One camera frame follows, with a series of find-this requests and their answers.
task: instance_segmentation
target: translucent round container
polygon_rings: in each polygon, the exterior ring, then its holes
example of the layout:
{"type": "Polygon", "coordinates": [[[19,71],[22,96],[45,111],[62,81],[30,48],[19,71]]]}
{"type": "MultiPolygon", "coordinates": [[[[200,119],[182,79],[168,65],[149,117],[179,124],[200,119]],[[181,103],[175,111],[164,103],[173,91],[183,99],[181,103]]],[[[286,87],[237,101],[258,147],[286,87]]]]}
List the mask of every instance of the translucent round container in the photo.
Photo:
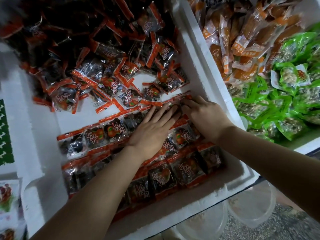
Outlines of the translucent round container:
{"type": "Polygon", "coordinates": [[[228,207],[221,202],[176,225],[176,230],[188,240],[219,239],[228,220],[228,207]]]}
{"type": "Polygon", "coordinates": [[[227,200],[230,214],[250,228],[268,220],[276,206],[275,188],[267,181],[227,200]]]}

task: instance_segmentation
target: styrofoam box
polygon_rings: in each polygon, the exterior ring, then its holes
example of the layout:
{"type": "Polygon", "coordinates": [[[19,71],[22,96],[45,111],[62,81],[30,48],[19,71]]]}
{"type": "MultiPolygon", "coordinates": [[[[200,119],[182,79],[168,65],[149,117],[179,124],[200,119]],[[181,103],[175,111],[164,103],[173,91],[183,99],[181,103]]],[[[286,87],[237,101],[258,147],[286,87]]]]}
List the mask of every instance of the styrofoam box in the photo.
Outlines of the styrofoam box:
{"type": "MultiPolygon", "coordinates": [[[[195,52],[200,60],[203,70],[211,87],[218,87],[220,94],[234,118],[237,118],[234,112],[235,107],[231,97],[223,84],[222,77],[218,67],[210,53],[208,45],[202,35],[199,25],[192,13],[187,0],[179,0],[179,15],[185,23],[190,39],[194,44],[195,52]]],[[[303,0],[294,9],[294,13],[303,13],[303,23],[306,27],[320,21],[320,0],[303,0]]],[[[294,141],[283,142],[283,146],[293,149],[299,153],[307,154],[320,147],[320,128],[313,129],[304,136],[294,141]]]]}
{"type": "MultiPolygon", "coordinates": [[[[212,61],[210,66],[208,64],[210,53],[194,46],[192,42],[199,36],[198,27],[190,26],[191,21],[188,23],[191,17],[183,1],[170,0],[170,3],[174,21],[180,30],[181,65],[190,84],[174,94],[192,90],[194,95],[199,94],[217,102],[235,125],[244,128],[217,67],[212,61]]],[[[32,103],[27,75],[18,67],[14,54],[1,44],[0,51],[1,91],[17,175],[22,181],[22,205],[29,236],[32,236],[68,199],[56,137],[96,123],[118,112],[118,109],[112,105],[96,114],[90,99],[85,99],[83,104],[79,104],[80,109],[75,115],[68,112],[51,113],[47,107],[32,103]]],[[[151,79],[154,78],[138,75],[134,84],[141,88],[142,81],[151,79]]],[[[110,226],[106,239],[148,238],[238,193],[257,180],[258,173],[232,155],[223,153],[226,170],[194,189],[179,191],[115,222],[110,226]]]]}

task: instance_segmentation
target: person's left arm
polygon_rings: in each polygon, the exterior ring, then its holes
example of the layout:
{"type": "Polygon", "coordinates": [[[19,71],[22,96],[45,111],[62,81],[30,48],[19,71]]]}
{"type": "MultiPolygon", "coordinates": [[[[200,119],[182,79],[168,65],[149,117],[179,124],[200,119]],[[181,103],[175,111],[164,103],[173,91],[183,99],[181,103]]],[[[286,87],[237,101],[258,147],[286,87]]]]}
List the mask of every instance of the person's left arm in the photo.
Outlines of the person's left arm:
{"type": "Polygon", "coordinates": [[[156,108],[151,108],[128,145],[30,240],[103,239],[140,165],[161,149],[170,127],[180,116],[174,115],[177,106],[164,115],[167,107],[154,116],[156,108]]]}

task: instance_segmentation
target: pile of packets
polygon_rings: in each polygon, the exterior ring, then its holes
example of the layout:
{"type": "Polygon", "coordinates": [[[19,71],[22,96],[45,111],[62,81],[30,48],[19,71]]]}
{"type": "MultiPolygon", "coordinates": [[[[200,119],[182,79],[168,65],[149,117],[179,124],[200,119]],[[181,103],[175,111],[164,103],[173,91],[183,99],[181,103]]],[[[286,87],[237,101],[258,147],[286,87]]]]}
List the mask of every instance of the pile of packets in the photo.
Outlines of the pile of packets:
{"type": "Polygon", "coordinates": [[[0,239],[22,240],[26,230],[19,180],[0,181],[0,239]]]}
{"type": "Polygon", "coordinates": [[[269,141],[320,125],[320,24],[303,32],[300,1],[189,0],[248,131],[269,141]]]}
{"type": "Polygon", "coordinates": [[[31,76],[33,101],[75,114],[90,97],[96,113],[162,104],[189,83],[163,0],[22,0],[0,38],[31,76]],[[156,77],[142,91],[139,73],[156,77]]]}
{"type": "MultiPolygon", "coordinates": [[[[181,110],[182,98],[192,97],[190,92],[178,94],[166,101],[170,103],[168,108],[178,105],[181,110]]],[[[149,105],[121,111],[97,124],[57,137],[62,154],[69,160],[62,166],[62,172],[70,198],[114,159],[150,108],[149,105]]],[[[203,136],[184,114],[170,128],[158,153],[140,166],[114,220],[179,189],[194,187],[224,168],[219,148],[202,140],[203,136]]]]}

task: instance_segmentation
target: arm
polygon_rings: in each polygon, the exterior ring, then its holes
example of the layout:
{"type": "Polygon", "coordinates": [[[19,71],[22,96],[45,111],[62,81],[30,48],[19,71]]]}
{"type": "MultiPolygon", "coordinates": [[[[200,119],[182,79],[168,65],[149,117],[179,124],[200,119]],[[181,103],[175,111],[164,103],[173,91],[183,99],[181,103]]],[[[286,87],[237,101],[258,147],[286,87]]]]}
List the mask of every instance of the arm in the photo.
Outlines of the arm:
{"type": "Polygon", "coordinates": [[[210,141],[266,178],[310,216],[320,221],[320,161],[256,137],[236,127],[213,102],[185,100],[183,112],[210,141]]]}
{"type": "Polygon", "coordinates": [[[103,239],[118,205],[144,160],[162,147],[180,114],[168,106],[153,116],[155,107],[131,136],[128,145],[108,166],[70,199],[31,240],[103,239]]]}

